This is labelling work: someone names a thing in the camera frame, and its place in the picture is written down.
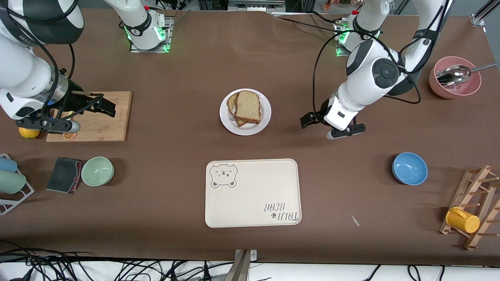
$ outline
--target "brown table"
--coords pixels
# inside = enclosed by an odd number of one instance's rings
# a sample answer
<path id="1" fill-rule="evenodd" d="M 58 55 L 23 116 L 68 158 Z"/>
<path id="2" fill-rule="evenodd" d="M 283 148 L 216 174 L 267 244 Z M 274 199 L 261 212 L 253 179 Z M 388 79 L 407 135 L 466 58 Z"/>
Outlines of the brown table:
<path id="1" fill-rule="evenodd" d="M 37 191 L 0 217 L 2 239 L 106 257 L 231 260 L 234 249 L 257 249 L 266 262 L 500 264 L 497 238 L 483 238 L 470 252 L 461 250 L 460 235 L 438 234 L 464 169 L 498 165 L 500 157 L 498 71 L 482 72 L 481 89 L 463 99 L 443 100 L 429 88 L 429 72 L 442 57 L 477 66 L 494 61 L 483 29 L 468 17 L 446 23 L 422 71 L 422 103 L 383 98 L 359 113 L 366 132 L 332 141 L 326 126 L 301 129 L 299 122 L 312 108 L 313 66 L 327 31 L 263 12 L 191 12 L 175 26 L 170 53 L 136 54 L 128 52 L 113 10 L 84 9 L 83 15 L 73 80 L 87 91 L 133 92 L 126 141 L 27 140 L 1 114 L 1 150 Z M 329 26 L 308 15 L 293 18 Z M 417 24 L 416 16 L 389 16 L 380 38 L 399 50 Z M 68 47 L 50 50 L 69 69 Z M 345 63 L 333 46 L 326 49 L 318 104 L 346 79 Z M 233 135 L 219 120 L 222 99 L 240 88 L 261 91 L 272 105 L 271 122 L 259 134 Z M 416 93 L 403 97 L 414 100 Z M 422 185 L 402 185 L 392 176 L 394 156 L 406 151 L 427 162 Z M 74 195 L 45 191 L 58 156 L 105 156 L 116 173 L 104 187 L 81 183 Z M 207 163 L 278 158 L 298 163 L 298 225 L 205 225 Z"/>

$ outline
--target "white plate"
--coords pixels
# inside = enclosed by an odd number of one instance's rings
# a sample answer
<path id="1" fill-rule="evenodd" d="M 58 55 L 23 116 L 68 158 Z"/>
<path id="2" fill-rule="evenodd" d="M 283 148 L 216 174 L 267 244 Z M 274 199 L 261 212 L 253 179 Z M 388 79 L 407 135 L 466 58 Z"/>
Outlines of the white plate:
<path id="1" fill-rule="evenodd" d="M 252 123 L 246 123 L 245 125 L 238 127 L 238 124 L 236 123 L 236 119 L 231 115 L 228 109 L 228 100 L 229 97 L 232 95 L 241 92 L 241 91 L 250 91 L 254 92 L 259 96 L 260 99 L 260 123 L 259 124 L 252 124 Z M 258 90 L 254 89 L 238 89 L 234 90 L 228 95 L 225 96 L 225 98 L 222 100 L 222 103 L 220 104 L 220 109 L 219 109 L 219 116 L 220 116 L 220 121 L 222 121 L 222 124 L 226 129 L 228 129 L 231 133 L 240 135 L 240 136 L 250 136 L 257 134 L 258 132 L 262 131 L 268 124 L 269 121 L 271 120 L 271 104 L 269 103 L 269 100 L 266 98 L 265 95 L 263 95 L 261 92 Z"/>
<path id="2" fill-rule="evenodd" d="M 207 226 L 290 226 L 301 219 L 299 171 L 293 159 L 212 161 L 206 166 Z"/>

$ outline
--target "light green bowl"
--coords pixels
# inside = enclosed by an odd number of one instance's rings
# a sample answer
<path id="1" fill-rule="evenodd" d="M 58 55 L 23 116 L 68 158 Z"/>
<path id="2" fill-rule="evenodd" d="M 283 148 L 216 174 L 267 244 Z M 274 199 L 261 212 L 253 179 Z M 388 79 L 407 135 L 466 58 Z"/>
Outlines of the light green bowl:
<path id="1" fill-rule="evenodd" d="M 115 167 L 105 157 L 97 156 L 85 163 L 81 169 L 81 179 L 90 187 L 107 184 L 115 174 Z"/>

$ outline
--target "folded cloth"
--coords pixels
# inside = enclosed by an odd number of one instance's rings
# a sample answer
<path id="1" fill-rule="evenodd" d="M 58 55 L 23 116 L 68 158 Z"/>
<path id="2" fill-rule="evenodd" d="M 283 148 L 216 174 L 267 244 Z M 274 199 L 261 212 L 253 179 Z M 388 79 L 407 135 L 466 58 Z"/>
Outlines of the folded cloth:
<path id="1" fill-rule="evenodd" d="M 66 194 L 75 192 L 83 163 L 83 160 L 58 157 L 46 189 Z"/>

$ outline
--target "white cutting board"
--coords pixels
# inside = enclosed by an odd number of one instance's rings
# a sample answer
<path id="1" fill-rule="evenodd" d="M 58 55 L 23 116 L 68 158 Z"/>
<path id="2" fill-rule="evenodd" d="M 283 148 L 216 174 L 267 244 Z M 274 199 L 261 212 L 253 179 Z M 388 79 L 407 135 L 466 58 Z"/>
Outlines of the white cutting board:
<path id="1" fill-rule="evenodd" d="M 286 226 L 301 219 L 295 160 L 212 161 L 206 166 L 207 226 Z"/>

